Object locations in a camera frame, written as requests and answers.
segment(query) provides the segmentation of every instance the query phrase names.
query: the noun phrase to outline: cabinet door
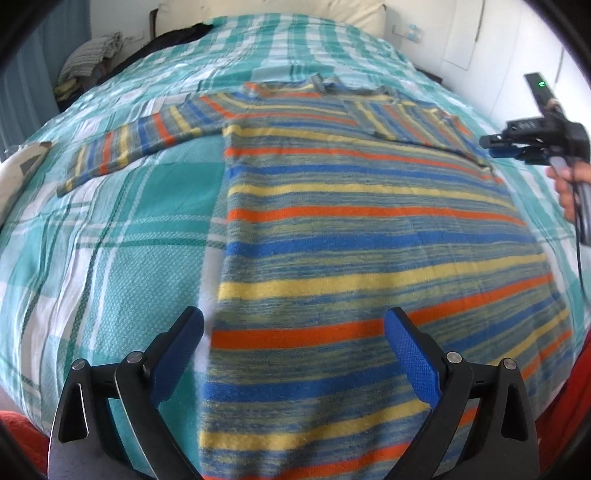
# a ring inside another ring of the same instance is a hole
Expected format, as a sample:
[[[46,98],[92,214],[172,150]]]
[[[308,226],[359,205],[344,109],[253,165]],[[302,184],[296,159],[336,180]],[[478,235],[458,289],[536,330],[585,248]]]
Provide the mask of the cabinet door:
[[[443,84],[480,113],[490,116],[505,80],[521,20],[522,0],[486,0],[470,67],[443,61]]]
[[[444,60],[461,69],[470,68],[470,61],[478,39],[485,0],[457,0],[456,15]]]

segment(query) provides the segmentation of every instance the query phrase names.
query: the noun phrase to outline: teal plaid blanket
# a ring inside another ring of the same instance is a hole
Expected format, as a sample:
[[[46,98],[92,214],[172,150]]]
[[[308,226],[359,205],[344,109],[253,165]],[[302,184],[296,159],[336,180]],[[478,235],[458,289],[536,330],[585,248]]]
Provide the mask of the teal plaid blanket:
[[[222,138],[199,138],[160,151],[57,197],[81,147],[195,95],[235,91],[247,81],[304,80],[314,73],[336,75],[348,87],[386,85],[436,103],[477,134],[496,130],[417,72],[391,45],[353,27],[302,15],[213,22],[216,28],[205,38],[150,55],[39,130],[31,140],[51,140],[56,146],[0,232],[0,385],[46,433],[72,360],[118,361],[144,349],[187,305],[204,311],[206,336],[193,367],[161,406],[198,466],[199,392],[226,249]],[[574,336],[568,365],[590,320],[577,280],[574,231],[540,171],[509,160],[494,166],[547,254],[570,308]],[[546,376],[558,385],[567,370]],[[551,397],[543,391],[540,408]],[[124,434],[124,440],[131,448],[130,437]]]

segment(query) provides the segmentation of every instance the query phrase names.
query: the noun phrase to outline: finger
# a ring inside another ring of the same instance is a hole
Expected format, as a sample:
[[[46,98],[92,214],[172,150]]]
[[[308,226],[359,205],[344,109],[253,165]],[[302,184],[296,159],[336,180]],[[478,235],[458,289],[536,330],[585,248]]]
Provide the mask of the finger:
[[[571,170],[564,173],[564,178],[568,181],[583,181],[591,184],[591,165],[588,163],[578,161]]]
[[[546,169],[546,176],[549,179],[553,179],[553,180],[556,180],[558,178],[558,175],[556,174],[556,170],[554,169],[554,167],[548,167]]]
[[[574,210],[565,210],[564,219],[567,222],[574,223]]]
[[[558,199],[558,203],[565,210],[567,210],[567,209],[574,210],[574,198],[572,195],[561,195]]]
[[[554,184],[554,189],[561,195],[573,193],[573,188],[571,187],[570,183],[564,179],[557,179],[556,183]]]

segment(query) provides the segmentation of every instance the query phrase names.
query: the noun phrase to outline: wall outlet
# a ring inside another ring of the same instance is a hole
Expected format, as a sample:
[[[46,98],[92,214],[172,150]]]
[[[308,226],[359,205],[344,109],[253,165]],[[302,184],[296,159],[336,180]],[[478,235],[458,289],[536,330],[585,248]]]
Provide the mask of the wall outlet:
[[[392,25],[392,35],[406,38],[415,43],[421,43],[421,40],[423,39],[423,31],[412,23],[407,25]]]

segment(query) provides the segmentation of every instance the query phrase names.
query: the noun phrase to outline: white pillow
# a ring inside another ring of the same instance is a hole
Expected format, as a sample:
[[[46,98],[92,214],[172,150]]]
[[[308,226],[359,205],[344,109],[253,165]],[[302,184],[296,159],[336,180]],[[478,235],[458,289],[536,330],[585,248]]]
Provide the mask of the white pillow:
[[[0,164],[0,226],[51,148],[51,142],[33,143]]]
[[[267,13],[327,18],[379,38],[386,25],[384,0],[164,0],[158,7],[156,35],[215,17]]]

